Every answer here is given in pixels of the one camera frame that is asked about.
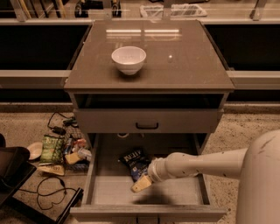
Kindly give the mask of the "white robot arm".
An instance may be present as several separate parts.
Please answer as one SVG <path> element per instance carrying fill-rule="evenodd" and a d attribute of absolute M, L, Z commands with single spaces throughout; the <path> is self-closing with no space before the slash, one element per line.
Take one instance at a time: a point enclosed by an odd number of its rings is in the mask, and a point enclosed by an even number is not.
<path fill-rule="evenodd" d="M 244 149 L 198 156 L 174 152 L 155 158 L 131 191 L 194 174 L 239 181 L 235 224 L 280 224 L 279 129 L 260 135 Z"/>

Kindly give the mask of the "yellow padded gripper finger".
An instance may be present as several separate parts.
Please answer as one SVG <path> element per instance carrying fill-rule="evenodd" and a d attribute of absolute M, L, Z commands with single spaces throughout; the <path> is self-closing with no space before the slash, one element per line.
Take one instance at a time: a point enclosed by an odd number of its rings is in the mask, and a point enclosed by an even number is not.
<path fill-rule="evenodd" d="M 139 193 L 151 186 L 152 180 L 148 175 L 142 175 L 140 179 L 131 187 L 133 193 Z"/>

